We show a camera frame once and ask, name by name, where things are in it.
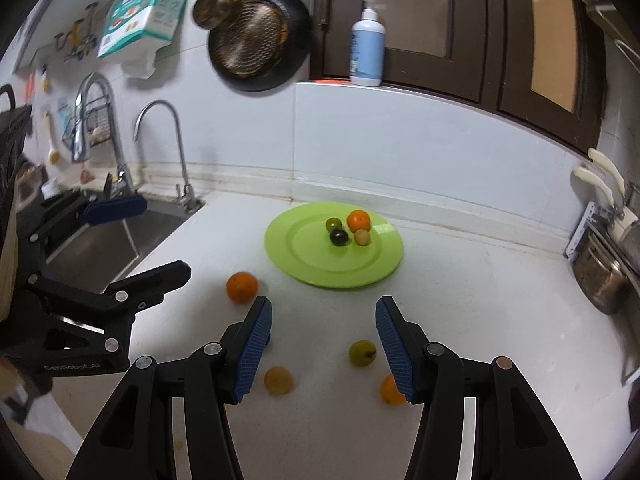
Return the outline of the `orange kumquat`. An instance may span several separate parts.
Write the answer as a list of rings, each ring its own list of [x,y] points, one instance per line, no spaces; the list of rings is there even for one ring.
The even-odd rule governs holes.
[[[384,377],[378,392],[381,400],[387,405],[398,406],[407,402],[405,395],[399,391],[392,374],[387,374]]]

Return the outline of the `green small fruit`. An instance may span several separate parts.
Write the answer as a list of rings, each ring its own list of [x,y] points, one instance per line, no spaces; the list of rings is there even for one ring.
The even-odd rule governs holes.
[[[326,230],[329,233],[332,233],[334,230],[341,230],[343,229],[342,227],[342,222],[339,218],[329,218],[328,220],[326,220]]]

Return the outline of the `dark plum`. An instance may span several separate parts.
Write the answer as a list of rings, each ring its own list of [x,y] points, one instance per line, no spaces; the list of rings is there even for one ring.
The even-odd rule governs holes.
[[[343,229],[334,230],[329,234],[329,238],[331,243],[337,247],[343,247],[349,242],[349,234]]]

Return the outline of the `tan small fruit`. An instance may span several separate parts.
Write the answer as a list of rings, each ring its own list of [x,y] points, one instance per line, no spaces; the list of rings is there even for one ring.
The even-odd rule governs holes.
[[[368,246],[371,243],[371,235],[368,230],[360,229],[354,233],[354,241],[358,246]]]

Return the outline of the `large orange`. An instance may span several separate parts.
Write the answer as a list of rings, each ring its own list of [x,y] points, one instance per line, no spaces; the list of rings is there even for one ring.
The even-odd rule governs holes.
[[[371,218],[367,211],[362,209],[351,211],[346,218],[346,223],[353,233],[360,230],[369,231],[371,229]]]

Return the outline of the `steel sink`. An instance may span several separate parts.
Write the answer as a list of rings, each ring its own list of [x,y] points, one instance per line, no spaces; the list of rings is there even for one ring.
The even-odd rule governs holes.
[[[47,255],[43,274],[88,292],[103,292],[131,274],[189,218],[183,206],[150,197],[140,216],[79,228]]]

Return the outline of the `pull-down chrome faucet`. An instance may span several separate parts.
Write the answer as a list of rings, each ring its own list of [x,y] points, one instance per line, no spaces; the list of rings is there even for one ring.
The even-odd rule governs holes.
[[[134,195],[134,180],[126,163],[120,140],[114,94],[108,79],[99,72],[89,74],[77,91],[73,114],[72,162],[80,164],[90,158],[90,148],[111,142],[116,162],[115,175],[105,194],[109,197]]]

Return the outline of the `orange on counter left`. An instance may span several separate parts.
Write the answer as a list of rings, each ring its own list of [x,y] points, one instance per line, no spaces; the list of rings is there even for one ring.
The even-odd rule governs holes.
[[[250,272],[236,272],[228,278],[226,293],[234,304],[250,304],[258,295],[259,283]]]

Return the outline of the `green plate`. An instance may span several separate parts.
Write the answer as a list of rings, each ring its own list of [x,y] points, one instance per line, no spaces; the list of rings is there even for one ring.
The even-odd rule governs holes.
[[[404,255],[402,238],[389,221],[337,202],[303,204],[279,214],[266,229],[264,246],[272,263],[291,278],[332,289],[382,281]]]

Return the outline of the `steel pot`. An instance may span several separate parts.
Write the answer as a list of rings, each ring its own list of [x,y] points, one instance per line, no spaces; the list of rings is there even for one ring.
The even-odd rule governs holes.
[[[606,315],[613,315],[639,299],[620,262],[592,233],[580,244],[573,271],[582,292]]]

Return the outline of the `teal tissue package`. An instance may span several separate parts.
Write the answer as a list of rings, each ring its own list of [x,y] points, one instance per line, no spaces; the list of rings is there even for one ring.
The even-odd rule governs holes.
[[[108,11],[98,58],[137,79],[155,72],[157,51],[169,46],[186,0],[115,0]]]

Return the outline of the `brass strainer ladle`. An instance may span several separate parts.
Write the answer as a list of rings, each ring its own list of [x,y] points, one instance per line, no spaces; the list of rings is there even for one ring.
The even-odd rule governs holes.
[[[284,14],[267,0],[196,0],[192,18],[208,31],[208,53],[216,71],[231,79],[266,70],[288,40]]]

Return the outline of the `black frying pan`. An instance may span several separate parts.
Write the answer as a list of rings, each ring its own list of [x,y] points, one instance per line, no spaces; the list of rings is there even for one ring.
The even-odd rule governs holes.
[[[231,88],[242,92],[263,92],[285,84],[305,62],[311,47],[312,23],[302,0],[267,0],[274,4],[288,22],[288,40],[280,58],[257,76],[247,79],[221,79]]]

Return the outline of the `blue soap bottle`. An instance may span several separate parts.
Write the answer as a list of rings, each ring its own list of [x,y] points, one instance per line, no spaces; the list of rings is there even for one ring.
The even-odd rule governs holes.
[[[363,0],[360,20],[352,25],[349,79],[361,87],[382,84],[385,55],[385,26],[378,20],[376,0]]]

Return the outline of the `dark wooden window frame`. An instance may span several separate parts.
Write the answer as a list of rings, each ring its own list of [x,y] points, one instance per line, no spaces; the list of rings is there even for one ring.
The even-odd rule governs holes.
[[[596,146],[605,94],[602,30],[582,0],[374,0],[386,30],[382,81],[465,102],[575,151]],[[344,80],[364,0],[314,0],[311,75]]]

